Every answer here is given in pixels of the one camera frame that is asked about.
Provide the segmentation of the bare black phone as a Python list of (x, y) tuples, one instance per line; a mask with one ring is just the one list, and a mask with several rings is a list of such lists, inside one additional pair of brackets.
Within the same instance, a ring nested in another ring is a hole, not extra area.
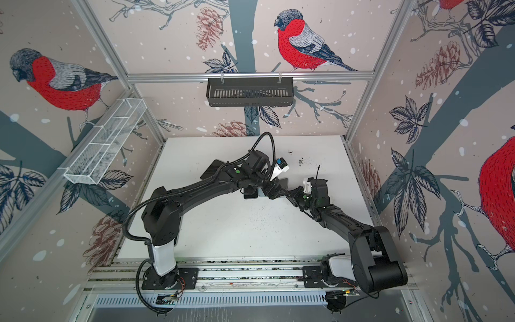
[(258, 198), (258, 188), (256, 187), (246, 187), (243, 188), (242, 192), (244, 199), (257, 199)]

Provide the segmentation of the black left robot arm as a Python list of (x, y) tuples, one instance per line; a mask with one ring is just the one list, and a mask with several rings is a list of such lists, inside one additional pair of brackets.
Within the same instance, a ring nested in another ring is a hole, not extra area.
[(148, 250), (154, 272), (162, 277), (176, 274), (174, 245), (181, 228), (182, 216), (193, 208), (216, 197), (243, 190), (252, 199), (258, 190), (264, 194), (280, 186), (279, 174), (286, 172), (289, 164), (284, 158), (270, 163), (263, 152), (254, 150), (241, 161), (213, 161), (214, 173), (200, 182), (180, 189), (156, 189), (151, 202), (142, 213), (146, 233), (150, 236)]

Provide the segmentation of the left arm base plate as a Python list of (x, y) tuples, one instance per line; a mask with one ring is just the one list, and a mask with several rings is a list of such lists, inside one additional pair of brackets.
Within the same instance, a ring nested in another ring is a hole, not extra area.
[(198, 273), (198, 268), (176, 267), (167, 275), (159, 276), (151, 266), (144, 272), (142, 289), (145, 291), (193, 290), (197, 284)]

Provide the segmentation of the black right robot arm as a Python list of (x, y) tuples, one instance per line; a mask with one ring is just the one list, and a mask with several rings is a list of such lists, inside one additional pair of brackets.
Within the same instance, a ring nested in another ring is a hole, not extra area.
[(371, 293), (405, 286), (408, 274), (389, 230), (382, 225), (364, 224), (332, 204), (326, 180), (309, 178), (308, 183), (310, 193), (300, 186), (288, 191), (286, 198), (349, 244), (351, 279), (359, 288)]

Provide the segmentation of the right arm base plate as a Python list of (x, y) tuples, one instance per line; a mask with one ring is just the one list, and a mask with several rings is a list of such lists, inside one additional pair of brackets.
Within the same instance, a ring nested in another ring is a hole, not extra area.
[(357, 288), (358, 284), (354, 280), (334, 277), (325, 272), (320, 266), (304, 266), (302, 274), (297, 278), (302, 282), (304, 288)]

